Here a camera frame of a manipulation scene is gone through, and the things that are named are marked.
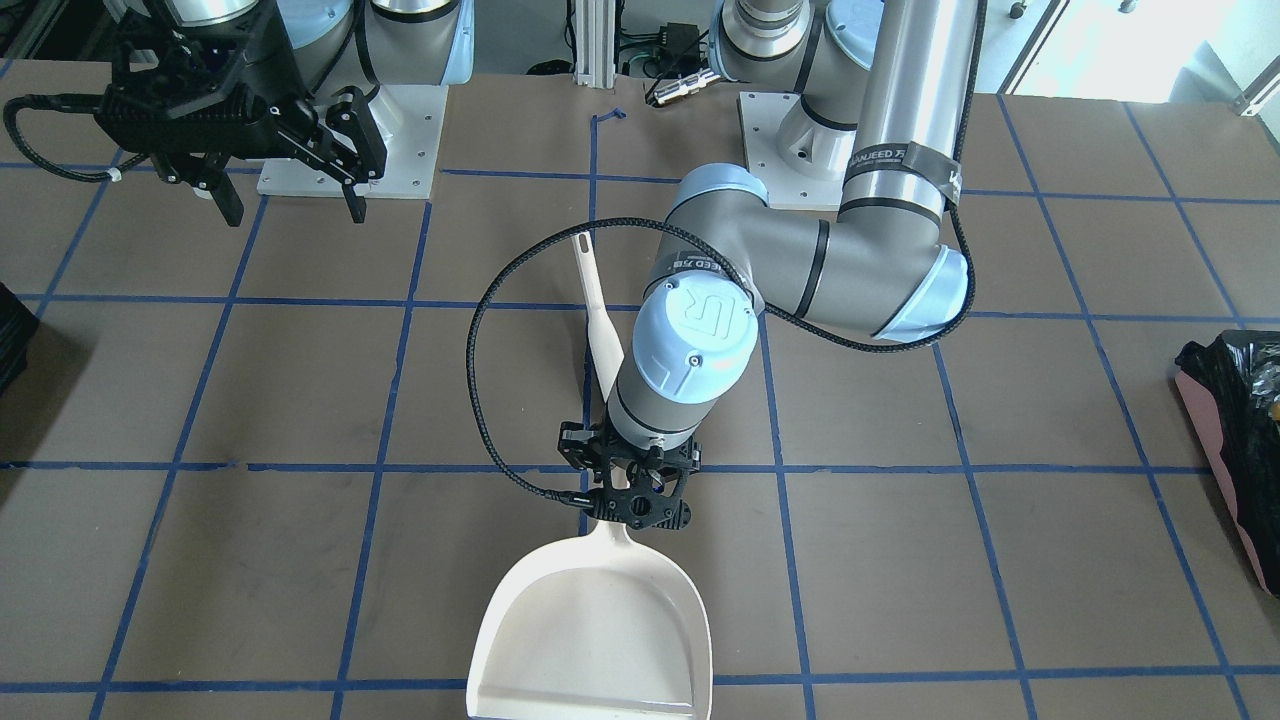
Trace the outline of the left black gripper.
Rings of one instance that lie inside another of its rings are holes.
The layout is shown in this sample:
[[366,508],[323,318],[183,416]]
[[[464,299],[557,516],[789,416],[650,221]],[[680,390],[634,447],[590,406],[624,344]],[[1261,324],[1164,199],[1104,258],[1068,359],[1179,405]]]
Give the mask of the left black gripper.
[[566,493],[562,503],[637,530],[681,530],[691,521],[684,489],[690,475],[701,470],[696,439],[675,448],[639,448],[609,421],[595,427],[564,421],[557,450],[572,468],[590,470],[598,483],[585,492]]

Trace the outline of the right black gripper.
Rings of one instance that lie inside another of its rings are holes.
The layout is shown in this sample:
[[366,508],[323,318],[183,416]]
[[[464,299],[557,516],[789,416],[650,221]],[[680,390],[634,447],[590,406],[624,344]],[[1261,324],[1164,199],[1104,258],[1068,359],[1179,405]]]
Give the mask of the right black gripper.
[[357,187],[381,179],[388,159],[371,96],[344,86],[321,115],[312,109],[283,20],[122,20],[115,41],[93,118],[125,151],[160,154],[161,181],[209,193],[224,222],[239,227],[230,156],[292,158],[334,179],[352,222],[365,222]]

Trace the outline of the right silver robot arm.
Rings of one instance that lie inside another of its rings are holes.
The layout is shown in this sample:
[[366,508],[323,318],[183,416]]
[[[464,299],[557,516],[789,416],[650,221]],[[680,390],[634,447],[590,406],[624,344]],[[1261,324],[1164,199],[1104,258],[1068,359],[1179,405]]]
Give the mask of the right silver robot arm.
[[361,223],[358,192],[390,156],[375,97],[468,81],[472,27],[470,1],[129,1],[93,118],[228,225],[243,217],[233,159],[298,161]]

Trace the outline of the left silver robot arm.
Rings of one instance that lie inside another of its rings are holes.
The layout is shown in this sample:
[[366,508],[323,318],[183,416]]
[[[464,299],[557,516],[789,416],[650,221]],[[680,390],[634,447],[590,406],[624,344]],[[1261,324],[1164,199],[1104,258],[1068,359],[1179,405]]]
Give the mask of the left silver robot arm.
[[850,155],[819,173],[838,184],[832,220],[780,206],[745,167],[689,172],[621,360],[596,360],[598,427],[564,423],[558,450],[596,488],[550,497],[596,520],[680,529],[700,466],[694,436],[755,351],[772,313],[846,348],[929,345],[972,306],[965,240],[942,241],[963,188],[961,152],[980,56],[983,1],[724,1],[710,68],[787,88],[781,128],[792,152]]

